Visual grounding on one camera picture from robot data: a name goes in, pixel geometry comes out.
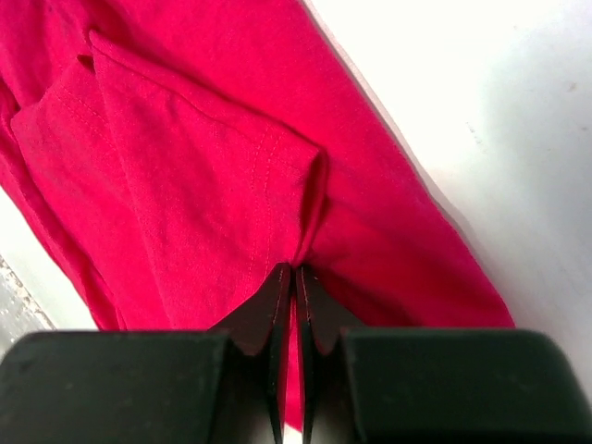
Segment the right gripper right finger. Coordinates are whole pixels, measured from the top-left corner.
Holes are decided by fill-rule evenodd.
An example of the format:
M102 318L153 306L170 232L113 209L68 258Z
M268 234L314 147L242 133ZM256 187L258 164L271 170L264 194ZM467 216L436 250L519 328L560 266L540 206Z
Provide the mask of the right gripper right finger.
M306 443L587 443L561 349L523 329L370 327L295 274Z

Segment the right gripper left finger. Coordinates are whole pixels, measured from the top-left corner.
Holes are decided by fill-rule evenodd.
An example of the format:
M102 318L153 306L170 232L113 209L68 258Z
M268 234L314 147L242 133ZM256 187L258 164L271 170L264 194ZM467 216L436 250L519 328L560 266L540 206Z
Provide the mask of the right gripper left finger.
M1 363L5 443L279 443L290 267L207 330L40 332Z

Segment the red t shirt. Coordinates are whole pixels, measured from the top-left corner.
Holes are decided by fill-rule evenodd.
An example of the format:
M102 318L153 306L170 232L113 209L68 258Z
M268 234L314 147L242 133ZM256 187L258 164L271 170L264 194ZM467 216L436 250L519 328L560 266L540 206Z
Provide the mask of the red t shirt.
M512 317L298 1L5 1L1 186L102 330L205 329L275 265L381 327Z

